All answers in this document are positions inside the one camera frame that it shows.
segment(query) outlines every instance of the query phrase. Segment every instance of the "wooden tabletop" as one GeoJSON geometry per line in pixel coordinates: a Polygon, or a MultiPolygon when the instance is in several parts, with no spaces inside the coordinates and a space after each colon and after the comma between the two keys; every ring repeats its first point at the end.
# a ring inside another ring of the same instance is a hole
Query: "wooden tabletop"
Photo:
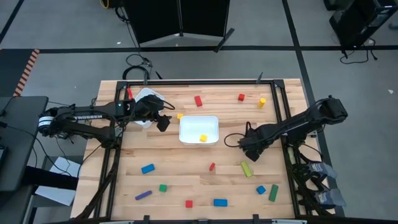
{"type": "MultiPolygon", "coordinates": [[[[292,116],[307,109],[300,79],[286,79],[285,89],[292,116]]],[[[113,101],[117,81],[102,81],[97,105],[113,101]]],[[[173,116],[166,132],[161,133],[156,125],[142,129],[130,123],[123,136],[121,159],[116,183],[112,220],[142,220],[150,215],[151,220],[188,219],[250,219],[253,214],[260,218],[293,218],[292,199],[287,181],[280,141],[266,149],[257,162],[248,159],[239,148],[224,145],[224,137],[230,133],[244,133],[246,121],[253,128],[267,123],[276,123],[275,109],[269,85],[179,85],[145,86],[161,95],[175,106],[174,111],[163,110],[162,114],[173,116]],[[245,94],[243,102],[238,95],[245,94]],[[197,107],[194,96],[200,95],[203,106],[197,107]],[[266,98],[264,107],[257,107],[260,98],[266,98]],[[214,146],[186,146],[179,139],[177,114],[212,115],[219,119],[220,139],[214,146]],[[247,161],[254,175],[247,178],[240,166],[247,161]],[[213,172],[210,164],[216,164],[213,172]],[[155,171],[142,174],[141,167],[155,165],[155,171]],[[159,192],[159,185],[167,185],[166,192],[159,192]],[[275,202],[268,200],[272,184],[279,186],[275,202]],[[263,185],[267,192],[259,195],[256,188],[263,185]],[[152,195],[135,200],[135,196],[151,190],[152,195]],[[228,207],[214,207],[214,198],[228,199],[228,207]],[[185,208],[185,201],[193,200],[193,208],[185,208]]],[[[143,86],[132,88],[136,96],[143,86]]],[[[280,91],[278,99],[283,110],[280,91]]],[[[93,126],[106,126],[106,121],[93,122],[93,126]]],[[[228,142],[236,143],[238,137],[228,142]]],[[[306,143],[318,148],[315,139],[306,143]]],[[[85,157],[99,142],[89,140],[85,157]]],[[[317,152],[302,146],[300,151],[309,159],[320,160],[317,152]]],[[[94,196],[100,179],[104,151],[98,149],[81,168],[71,217],[77,216],[94,196]]],[[[104,215],[106,192],[101,214],[104,215]]]]}

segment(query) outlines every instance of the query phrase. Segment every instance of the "blue block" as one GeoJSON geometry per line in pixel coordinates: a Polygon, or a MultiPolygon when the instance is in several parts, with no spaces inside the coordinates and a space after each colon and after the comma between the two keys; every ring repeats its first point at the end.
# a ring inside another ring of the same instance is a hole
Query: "blue block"
{"type": "Polygon", "coordinates": [[[264,194],[266,192],[266,188],[264,186],[260,186],[256,190],[259,194],[264,194]]]}
{"type": "Polygon", "coordinates": [[[214,199],[213,205],[216,207],[228,207],[228,200],[226,199],[214,199]]]}
{"type": "Polygon", "coordinates": [[[155,170],[155,165],[154,164],[149,164],[148,166],[144,166],[143,168],[141,168],[142,174],[146,174],[150,171],[155,170]]]}
{"type": "Polygon", "coordinates": [[[148,196],[148,195],[151,195],[152,194],[152,191],[151,190],[148,190],[147,192],[144,192],[144,193],[142,193],[142,194],[140,194],[140,195],[137,195],[136,196],[136,200],[140,200],[140,199],[142,199],[142,198],[144,198],[144,197],[146,197],[146,196],[148,196]]]}

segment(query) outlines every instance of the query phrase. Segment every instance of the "white container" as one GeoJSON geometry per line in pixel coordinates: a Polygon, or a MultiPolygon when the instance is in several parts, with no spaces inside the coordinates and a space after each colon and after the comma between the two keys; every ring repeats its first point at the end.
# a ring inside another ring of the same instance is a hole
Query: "white container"
{"type": "MultiPolygon", "coordinates": [[[[134,97],[134,99],[136,100],[136,102],[138,102],[141,98],[143,98],[144,96],[147,95],[155,95],[157,97],[159,97],[161,100],[164,100],[164,96],[158,94],[157,92],[155,92],[154,90],[151,90],[150,88],[143,88],[136,97],[134,97]]],[[[152,124],[152,121],[135,121],[135,123],[141,125],[143,128],[149,128],[150,125],[152,124]]]]}
{"type": "Polygon", "coordinates": [[[185,145],[211,146],[218,141],[218,118],[215,116],[183,116],[180,120],[180,141],[185,145]],[[207,136],[206,142],[200,136],[207,136]]]}

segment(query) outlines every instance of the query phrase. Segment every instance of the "green block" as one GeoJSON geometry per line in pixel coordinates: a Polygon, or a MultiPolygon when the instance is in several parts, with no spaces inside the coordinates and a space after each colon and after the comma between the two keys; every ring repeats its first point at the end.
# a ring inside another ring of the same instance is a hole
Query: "green block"
{"type": "Polygon", "coordinates": [[[164,185],[164,184],[159,185],[159,191],[166,192],[166,190],[167,190],[167,185],[164,185]]]}
{"type": "Polygon", "coordinates": [[[251,177],[253,175],[246,161],[241,162],[241,166],[246,177],[251,177]]]}
{"type": "Polygon", "coordinates": [[[271,202],[275,202],[276,200],[276,194],[278,193],[278,185],[272,184],[272,188],[271,188],[271,193],[269,194],[269,200],[271,202]]]}

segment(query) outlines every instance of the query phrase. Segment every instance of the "gray floor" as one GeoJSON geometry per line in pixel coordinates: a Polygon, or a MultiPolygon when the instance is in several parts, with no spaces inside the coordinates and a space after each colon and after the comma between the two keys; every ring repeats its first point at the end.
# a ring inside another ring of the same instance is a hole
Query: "gray floor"
{"type": "MultiPolygon", "coordinates": [[[[0,0],[3,15],[10,15],[16,0],[0,0]]],[[[332,12],[321,0],[289,0],[300,45],[337,45],[328,24],[332,12]]],[[[391,20],[398,21],[398,14],[391,20]]],[[[280,0],[231,0],[228,26],[236,29],[227,45],[292,45],[280,0]]],[[[398,31],[385,24],[374,35],[378,45],[398,45],[398,31]]],[[[217,40],[171,38],[148,46],[214,45],[217,40]]],[[[113,10],[97,1],[25,0],[0,48],[132,47],[126,26],[113,10]]],[[[295,52],[221,51],[142,53],[164,78],[301,78],[295,52]]],[[[378,61],[343,65],[341,53],[303,52],[315,98],[340,98],[349,117],[325,130],[337,183],[347,206],[347,217],[398,220],[396,130],[398,50],[375,51],[378,61]]],[[[23,95],[47,95],[62,103],[87,105],[96,96],[100,80],[120,79],[127,65],[125,53],[40,54],[23,95]]],[[[365,52],[349,59],[362,60],[365,52]]],[[[140,78],[140,72],[131,73],[140,78]]],[[[51,156],[61,156],[54,139],[43,138],[51,156]]],[[[61,141],[68,156],[83,155],[85,142],[61,141]]],[[[35,223],[67,219],[70,208],[38,211],[35,223]]]]}

